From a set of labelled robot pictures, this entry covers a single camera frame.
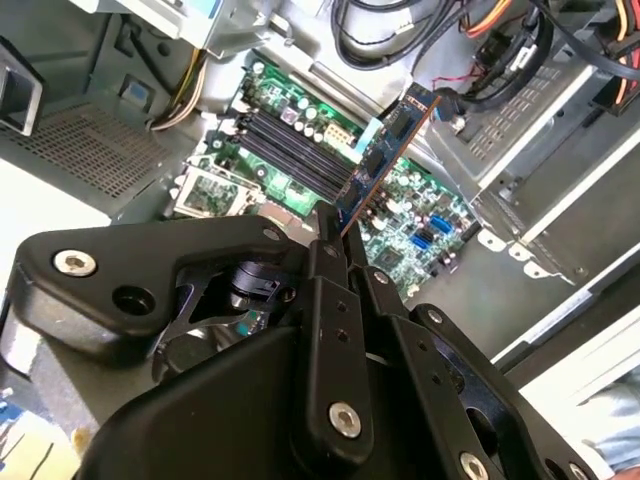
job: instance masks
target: white surface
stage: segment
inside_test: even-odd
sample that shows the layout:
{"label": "white surface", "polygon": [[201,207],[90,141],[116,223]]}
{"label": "white surface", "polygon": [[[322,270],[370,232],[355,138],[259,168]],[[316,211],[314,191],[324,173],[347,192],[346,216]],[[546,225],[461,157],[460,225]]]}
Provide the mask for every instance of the white surface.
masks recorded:
{"label": "white surface", "polygon": [[26,238],[50,230],[98,227],[111,223],[104,213],[3,160],[0,160],[0,215],[2,289],[9,279],[16,249]]}

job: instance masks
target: blue connector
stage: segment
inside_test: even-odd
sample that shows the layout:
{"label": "blue connector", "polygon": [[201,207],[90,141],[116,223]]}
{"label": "blue connector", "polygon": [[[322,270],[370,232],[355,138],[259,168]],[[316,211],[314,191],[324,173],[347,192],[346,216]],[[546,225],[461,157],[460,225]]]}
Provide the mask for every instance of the blue connector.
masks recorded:
{"label": "blue connector", "polygon": [[444,218],[438,217],[437,215],[432,216],[429,219],[429,223],[436,230],[441,231],[445,235],[450,234],[453,231],[453,227],[449,222],[447,222]]}
{"label": "blue connector", "polygon": [[420,250],[426,250],[431,246],[431,244],[429,242],[427,242],[423,238],[420,238],[418,235],[413,235],[411,237],[411,243],[413,243]]}

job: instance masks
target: orange wire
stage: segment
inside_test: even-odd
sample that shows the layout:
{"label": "orange wire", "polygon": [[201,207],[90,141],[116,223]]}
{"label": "orange wire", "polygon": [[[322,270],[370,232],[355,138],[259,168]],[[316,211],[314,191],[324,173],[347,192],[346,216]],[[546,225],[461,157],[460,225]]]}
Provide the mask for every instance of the orange wire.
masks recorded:
{"label": "orange wire", "polygon": [[[618,9],[618,16],[620,17],[620,30],[618,31],[618,42],[624,40],[624,37],[627,35],[627,10],[624,7],[624,2],[622,0],[616,0],[616,7]],[[620,63],[623,65],[627,64],[626,58],[621,58]],[[624,98],[624,94],[627,91],[627,79],[620,79],[620,88],[618,89],[618,95],[616,96],[616,105],[620,105],[622,103],[622,99]]]}
{"label": "orange wire", "polygon": [[474,38],[491,28],[511,5],[511,0],[499,0],[493,9],[480,22],[467,29],[467,35]]}

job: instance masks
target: yellow wire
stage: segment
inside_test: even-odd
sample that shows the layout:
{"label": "yellow wire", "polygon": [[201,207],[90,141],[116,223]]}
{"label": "yellow wire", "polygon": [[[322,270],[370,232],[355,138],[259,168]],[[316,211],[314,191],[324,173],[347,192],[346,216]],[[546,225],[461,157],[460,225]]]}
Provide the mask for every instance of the yellow wire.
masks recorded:
{"label": "yellow wire", "polygon": [[627,22],[629,19],[627,18],[627,10],[624,8],[624,2],[622,0],[616,0],[616,7],[618,7],[618,15],[620,16],[620,31],[618,32],[617,40],[621,42],[627,35]]}
{"label": "yellow wire", "polygon": [[196,61],[198,60],[198,54],[199,53],[200,53],[200,50],[198,50],[197,48],[194,48],[193,52],[191,52],[191,61],[189,62],[189,66],[187,67],[187,71],[185,72],[184,76],[182,77],[182,83],[180,84],[180,88],[176,92],[175,96],[171,99],[171,106],[172,107],[174,107],[178,103],[178,100],[180,100],[180,98],[182,98],[182,95],[184,95],[184,92],[187,90],[187,87],[189,86],[189,79],[191,78],[191,74],[193,73],[193,69],[196,66]]}
{"label": "yellow wire", "polygon": [[[620,63],[623,65],[627,64],[627,59],[622,57],[620,59]],[[622,103],[622,99],[624,98],[624,94],[627,91],[627,79],[620,79],[620,89],[618,90],[618,96],[616,97],[616,105],[620,105]]]}

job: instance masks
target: metal panel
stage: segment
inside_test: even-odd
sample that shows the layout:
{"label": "metal panel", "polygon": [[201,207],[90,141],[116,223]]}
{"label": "metal panel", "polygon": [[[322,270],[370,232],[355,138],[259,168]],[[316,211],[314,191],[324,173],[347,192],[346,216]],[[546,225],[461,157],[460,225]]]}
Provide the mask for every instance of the metal panel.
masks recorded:
{"label": "metal panel", "polygon": [[0,130],[0,155],[111,216],[193,147],[143,121],[116,97],[77,97],[48,106],[32,137]]}

